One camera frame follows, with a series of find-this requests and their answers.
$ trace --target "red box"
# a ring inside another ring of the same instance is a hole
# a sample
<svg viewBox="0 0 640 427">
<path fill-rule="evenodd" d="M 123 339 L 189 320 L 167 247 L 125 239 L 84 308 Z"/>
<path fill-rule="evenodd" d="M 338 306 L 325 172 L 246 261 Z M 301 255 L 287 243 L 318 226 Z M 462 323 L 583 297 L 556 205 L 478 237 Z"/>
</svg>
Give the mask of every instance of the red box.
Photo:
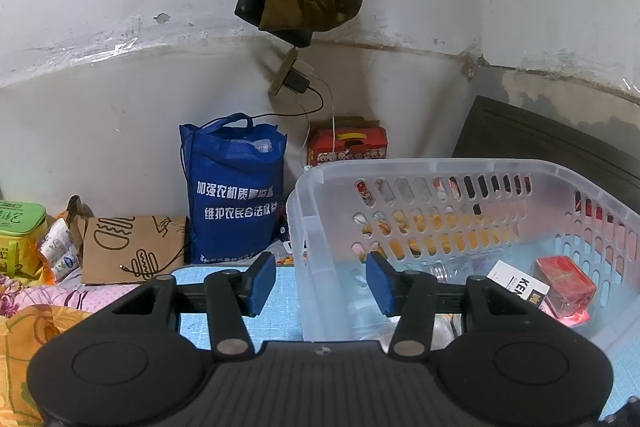
<svg viewBox="0 0 640 427">
<path fill-rule="evenodd" d="M 318 129 L 309 136 L 306 163 L 316 166 L 336 160 L 386 158 L 386 131 L 383 127 Z"/>
<path fill-rule="evenodd" d="M 598 289 L 565 255 L 536 259 L 533 277 L 550 286 L 546 300 L 560 318 L 585 311 Z"/>
</svg>

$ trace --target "ribbed black surface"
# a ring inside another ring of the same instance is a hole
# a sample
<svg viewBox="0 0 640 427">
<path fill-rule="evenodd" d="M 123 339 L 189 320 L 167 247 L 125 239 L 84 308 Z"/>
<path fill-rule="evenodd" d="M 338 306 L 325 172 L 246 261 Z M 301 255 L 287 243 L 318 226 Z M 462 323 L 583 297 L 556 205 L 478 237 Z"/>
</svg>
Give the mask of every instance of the ribbed black surface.
<svg viewBox="0 0 640 427">
<path fill-rule="evenodd" d="M 370 343 L 267 343 L 261 356 L 218 368 L 163 427 L 479 427 L 427 368 Z"/>
</svg>

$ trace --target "blue tote bag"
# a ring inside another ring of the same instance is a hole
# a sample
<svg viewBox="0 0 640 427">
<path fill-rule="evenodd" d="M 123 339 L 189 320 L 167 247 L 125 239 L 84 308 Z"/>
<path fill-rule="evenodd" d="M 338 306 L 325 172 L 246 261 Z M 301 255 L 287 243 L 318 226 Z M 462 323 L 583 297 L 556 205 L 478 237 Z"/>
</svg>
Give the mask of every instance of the blue tote bag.
<svg viewBox="0 0 640 427">
<path fill-rule="evenodd" d="M 239 120 L 246 127 L 227 126 Z M 267 248 L 282 199 L 287 136 L 238 112 L 203 127 L 181 125 L 180 139 L 190 262 L 237 261 Z M 262 147 L 252 143 L 258 140 Z"/>
</svg>

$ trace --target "cardboard bag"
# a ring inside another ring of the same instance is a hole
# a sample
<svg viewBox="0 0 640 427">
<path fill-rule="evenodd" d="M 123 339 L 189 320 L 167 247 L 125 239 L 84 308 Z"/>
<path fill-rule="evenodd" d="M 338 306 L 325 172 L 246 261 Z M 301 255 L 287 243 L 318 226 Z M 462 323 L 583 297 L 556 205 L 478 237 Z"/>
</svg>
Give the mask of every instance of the cardboard bag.
<svg viewBox="0 0 640 427">
<path fill-rule="evenodd" d="M 186 217 L 89 217 L 82 283 L 145 282 L 184 264 Z"/>
</svg>

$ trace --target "transparent plastic container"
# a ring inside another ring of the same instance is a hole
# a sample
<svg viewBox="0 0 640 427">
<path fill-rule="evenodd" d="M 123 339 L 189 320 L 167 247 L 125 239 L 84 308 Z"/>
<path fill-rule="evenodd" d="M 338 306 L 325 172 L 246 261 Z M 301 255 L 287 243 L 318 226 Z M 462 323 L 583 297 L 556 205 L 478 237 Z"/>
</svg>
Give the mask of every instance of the transparent plastic container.
<svg viewBox="0 0 640 427">
<path fill-rule="evenodd" d="M 581 334 L 611 355 L 640 325 L 640 216 L 580 174 L 549 162 L 324 164 L 300 177 L 287 216 L 307 341 L 388 331 L 364 281 L 372 250 L 383 251 L 396 269 L 425 271 L 438 261 L 498 251 L 531 273 L 538 257 L 567 255 L 598 287 Z"/>
</svg>

